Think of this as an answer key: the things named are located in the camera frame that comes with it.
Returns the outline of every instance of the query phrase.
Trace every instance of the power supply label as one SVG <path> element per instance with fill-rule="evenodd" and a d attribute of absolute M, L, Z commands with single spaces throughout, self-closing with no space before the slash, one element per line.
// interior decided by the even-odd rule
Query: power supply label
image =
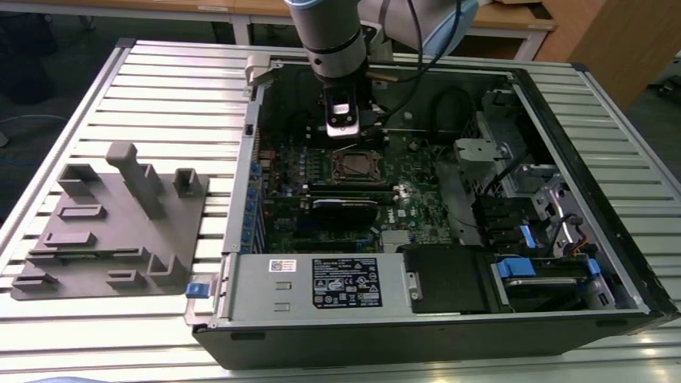
<path fill-rule="evenodd" d="M 377 259 L 313 259 L 312 290 L 317 309 L 381 307 Z"/>

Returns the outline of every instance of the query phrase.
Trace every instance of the circuit board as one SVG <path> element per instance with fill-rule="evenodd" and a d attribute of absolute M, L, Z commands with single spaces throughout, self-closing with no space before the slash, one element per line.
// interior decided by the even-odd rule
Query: circuit board
<path fill-rule="evenodd" d="M 262 151 L 269 253 L 382 252 L 384 231 L 408 232 L 410 243 L 452 242 L 434 171 L 441 148 L 401 133 L 385 143 L 360 150 L 309 148 L 288 140 Z M 309 227 L 304 214 L 313 203 L 338 200 L 376 205 L 368 218 L 364 210 L 352 212 L 369 224 L 346 230 L 342 224 Z"/>

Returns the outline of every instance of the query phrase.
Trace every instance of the blue latch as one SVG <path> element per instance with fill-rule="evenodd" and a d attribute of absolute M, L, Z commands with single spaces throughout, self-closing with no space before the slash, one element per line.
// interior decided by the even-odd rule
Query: blue latch
<path fill-rule="evenodd" d="M 210 284 L 192 282 L 184 295 L 192 299 L 206 299 L 210 296 Z"/>
<path fill-rule="evenodd" d="M 501 278 L 534 277 L 534 267 L 528 258 L 506 258 L 497 263 L 498 276 Z"/>
<path fill-rule="evenodd" d="M 536 242 L 534 242 L 534 237 L 532 237 L 530 227 L 528 225 L 522 225 L 520 227 L 520 231 L 522 232 L 522 235 L 525 236 L 525 243 L 528 244 L 528 247 L 530 249 L 536 249 Z"/>
<path fill-rule="evenodd" d="M 596 275 L 600 275 L 600 266 L 598 266 L 598 262 L 596 262 L 596 259 L 589 259 L 586 261 L 586 267 L 589 268 L 592 277 L 594 277 Z"/>

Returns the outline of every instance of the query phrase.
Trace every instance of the aluminum extrusion table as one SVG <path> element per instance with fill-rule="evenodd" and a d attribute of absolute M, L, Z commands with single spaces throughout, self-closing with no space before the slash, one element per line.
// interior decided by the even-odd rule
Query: aluminum extrusion table
<path fill-rule="evenodd" d="M 557 357 L 234 372 L 220 368 L 185 322 L 209 316 L 209 300 L 181 295 L 32 302 L 9 298 L 13 276 L 60 197 L 54 180 L 64 164 L 113 170 L 104 155 L 116 140 L 133 141 L 140 160 L 158 172 L 182 167 L 210 176 L 193 275 L 218 272 L 248 101 L 245 58 L 256 52 L 302 56 L 298 49 L 157 41 L 114 49 L 0 230 L 0 381 L 76 376 L 124 382 L 293 377 L 313 382 L 324 376 L 325 381 L 364 382 L 668 383 L 681 376 L 680 321 L 602 339 Z M 660 281 L 681 301 L 681 186 L 590 74 L 566 64 L 446 61 L 529 71 Z"/>

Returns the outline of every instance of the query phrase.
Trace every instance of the motherboard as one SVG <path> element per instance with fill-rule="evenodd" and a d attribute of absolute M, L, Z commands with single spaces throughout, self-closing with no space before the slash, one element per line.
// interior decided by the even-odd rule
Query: motherboard
<path fill-rule="evenodd" d="M 434 168 L 444 146 L 386 132 L 362 144 L 317 146 L 264 140 L 266 252 L 376 253 L 452 242 Z"/>

